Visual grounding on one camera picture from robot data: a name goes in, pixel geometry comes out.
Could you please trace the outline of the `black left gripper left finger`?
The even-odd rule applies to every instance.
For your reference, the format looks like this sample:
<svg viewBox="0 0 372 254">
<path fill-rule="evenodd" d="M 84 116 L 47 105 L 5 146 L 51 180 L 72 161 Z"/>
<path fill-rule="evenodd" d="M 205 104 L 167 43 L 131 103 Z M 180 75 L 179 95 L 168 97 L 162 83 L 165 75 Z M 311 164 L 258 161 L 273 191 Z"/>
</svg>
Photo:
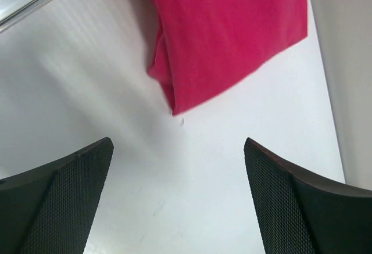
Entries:
<svg viewBox="0 0 372 254">
<path fill-rule="evenodd" d="M 114 146 L 108 137 L 1 180 L 1 253 L 83 253 Z"/>
</svg>

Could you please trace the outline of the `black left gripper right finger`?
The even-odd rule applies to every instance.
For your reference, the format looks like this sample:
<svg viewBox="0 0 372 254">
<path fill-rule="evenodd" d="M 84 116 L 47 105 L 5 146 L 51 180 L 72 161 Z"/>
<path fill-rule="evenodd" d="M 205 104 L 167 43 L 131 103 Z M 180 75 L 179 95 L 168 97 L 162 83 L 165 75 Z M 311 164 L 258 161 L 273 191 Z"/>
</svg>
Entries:
<svg viewBox="0 0 372 254">
<path fill-rule="evenodd" d="M 325 178 L 248 138 L 245 166 L 266 253 L 371 253 L 371 191 Z"/>
</svg>

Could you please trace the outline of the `pink-red t-shirt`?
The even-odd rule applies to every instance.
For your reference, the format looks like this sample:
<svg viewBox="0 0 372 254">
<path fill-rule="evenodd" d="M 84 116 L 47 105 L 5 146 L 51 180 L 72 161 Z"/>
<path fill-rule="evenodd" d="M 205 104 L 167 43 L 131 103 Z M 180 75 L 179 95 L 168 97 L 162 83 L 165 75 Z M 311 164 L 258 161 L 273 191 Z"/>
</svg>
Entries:
<svg viewBox="0 0 372 254">
<path fill-rule="evenodd" d="M 174 115 L 229 89 L 307 37 L 307 0 L 151 0 L 159 28 L 148 74 Z"/>
</svg>

